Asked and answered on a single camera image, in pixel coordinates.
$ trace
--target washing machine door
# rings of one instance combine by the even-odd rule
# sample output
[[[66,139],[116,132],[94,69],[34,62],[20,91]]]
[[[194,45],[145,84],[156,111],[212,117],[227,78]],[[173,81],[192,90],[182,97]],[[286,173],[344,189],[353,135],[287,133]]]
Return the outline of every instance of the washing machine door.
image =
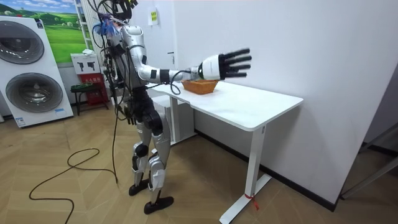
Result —
[[[21,110],[42,113],[54,110],[62,101],[61,86],[53,78],[40,73],[23,73],[9,81],[8,100]]]
[[[16,64],[30,64],[44,54],[42,39],[30,28],[11,21],[0,21],[0,58]]]

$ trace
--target robot finger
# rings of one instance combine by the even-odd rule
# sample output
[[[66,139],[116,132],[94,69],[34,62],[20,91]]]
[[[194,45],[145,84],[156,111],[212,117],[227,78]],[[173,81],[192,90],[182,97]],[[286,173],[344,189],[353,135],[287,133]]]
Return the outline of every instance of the robot finger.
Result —
[[[242,54],[248,54],[248,53],[250,53],[250,49],[242,49],[242,50],[237,50],[235,52],[230,52],[230,53],[224,54],[223,57],[225,59],[228,59],[228,58],[233,58],[235,56],[242,55]]]
[[[229,59],[225,61],[226,65],[231,65],[234,63],[238,63],[238,62],[245,62],[245,61],[250,61],[251,60],[251,56],[245,56],[245,57],[240,57],[240,58],[234,58],[234,59]]]
[[[237,71],[239,71],[240,69],[249,69],[250,67],[251,67],[250,65],[237,65],[237,66],[230,66],[230,67],[229,67],[229,70],[230,70],[230,71],[237,72]]]
[[[225,74],[225,78],[234,78],[234,77],[246,77],[248,74],[244,73],[236,73],[236,72],[228,72]]]

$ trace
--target white washing machine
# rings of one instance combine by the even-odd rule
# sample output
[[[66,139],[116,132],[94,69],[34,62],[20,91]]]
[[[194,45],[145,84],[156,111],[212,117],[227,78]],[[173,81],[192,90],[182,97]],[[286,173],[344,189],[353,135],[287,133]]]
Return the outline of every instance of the white washing machine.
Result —
[[[40,20],[0,16],[0,91],[20,128],[73,116]]]

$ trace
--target red tape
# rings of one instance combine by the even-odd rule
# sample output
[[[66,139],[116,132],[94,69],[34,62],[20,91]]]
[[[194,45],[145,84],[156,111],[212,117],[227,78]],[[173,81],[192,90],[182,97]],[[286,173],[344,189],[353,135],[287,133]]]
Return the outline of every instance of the red tape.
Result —
[[[253,203],[254,203],[254,206],[255,206],[257,211],[260,209],[259,204],[256,202],[256,199],[254,198],[254,195],[253,196],[248,196],[247,194],[244,194],[244,196],[247,199],[253,199]]]

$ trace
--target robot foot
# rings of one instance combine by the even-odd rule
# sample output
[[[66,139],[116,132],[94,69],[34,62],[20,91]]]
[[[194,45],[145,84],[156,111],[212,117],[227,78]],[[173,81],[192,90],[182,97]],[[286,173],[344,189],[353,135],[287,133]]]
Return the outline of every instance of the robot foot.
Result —
[[[145,204],[144,207],[144,213],[146,215],[151,214],[152,212],[156,212],[158,210],[164,209],[172,205],[174,202],[173,197],[164,197],[164,198],[159,198],[156,201],[155,205],[151,205],[150,202]]]
[[[129,188],[129,195],[134,196],[138,194],[141,190],[148,188],[149,179],[142,180],[138,186],[135,184]]]

